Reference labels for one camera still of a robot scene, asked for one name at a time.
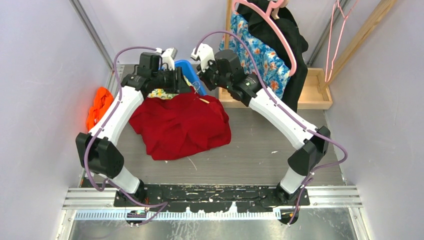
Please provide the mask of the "lemon print skirt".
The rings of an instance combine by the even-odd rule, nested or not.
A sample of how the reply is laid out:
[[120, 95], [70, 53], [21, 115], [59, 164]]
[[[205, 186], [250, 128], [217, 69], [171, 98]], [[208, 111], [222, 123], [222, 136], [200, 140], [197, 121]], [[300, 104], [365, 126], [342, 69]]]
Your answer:
[[193, 90], [193, 84], [188, 80], [187, 77], [183, 76], [184, 87], [188, 87], [188, 90], [183, 89], [177, 93], [166, 92], [164, 89], [154, 89], [151, 93], [147, 95], [148, 98], [158, 98], [161, 100], [171, 100], [179, 94], [190, 93]]

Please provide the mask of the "red pleated skirt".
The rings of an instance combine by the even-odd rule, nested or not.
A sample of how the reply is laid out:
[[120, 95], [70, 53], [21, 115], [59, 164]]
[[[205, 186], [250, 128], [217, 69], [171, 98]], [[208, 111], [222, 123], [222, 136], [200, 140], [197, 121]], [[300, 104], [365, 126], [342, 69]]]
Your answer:
[[171, 99], [144, 100], [129, 124], [141, 135], [153, 160], [170, 161], [228, 145], [232, 140], [229, 120], [217, 98], [189, 92]]

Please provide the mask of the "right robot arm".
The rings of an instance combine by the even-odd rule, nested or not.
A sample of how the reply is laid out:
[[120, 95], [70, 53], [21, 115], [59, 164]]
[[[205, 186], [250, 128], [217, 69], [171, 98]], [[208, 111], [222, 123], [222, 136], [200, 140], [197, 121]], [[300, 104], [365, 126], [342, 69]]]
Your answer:
[[330, 130], [317, 128], [300, 117], [279, 99], [259, 77], [246, 74], [238, 55], [225, 49], [214, 53], [208, 45], [195, 48], [191, 58], [199, 62], [198, 77], [209, 90], [226, 89], [230, 96], [262, 115], [292, 144], [295, 152], [288, 158], [288, 170], [276, 187], [276, 196], [283, 205], [291, 205], [300, 194], [305, 178], [326, 155]]

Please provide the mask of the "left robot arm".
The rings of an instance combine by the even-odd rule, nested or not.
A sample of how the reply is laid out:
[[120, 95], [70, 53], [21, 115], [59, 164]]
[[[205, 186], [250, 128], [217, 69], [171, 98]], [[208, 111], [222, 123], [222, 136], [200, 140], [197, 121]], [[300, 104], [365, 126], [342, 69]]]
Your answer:
[[75, 139], [80, 163], [88, 175], [97, 174], [126, 193], [126, 200], [141, 206], [146, 200], [145, 185], [124, 166], [116, 145], [135, 110], [157, 89], [169, 94], [189, 93], [191, 88], [180, 66], [175, 65], [177, 50], [168, 48], [143, 52], [135, 73], [119, 81], [120, 89], [111, 106], [88, 133]]

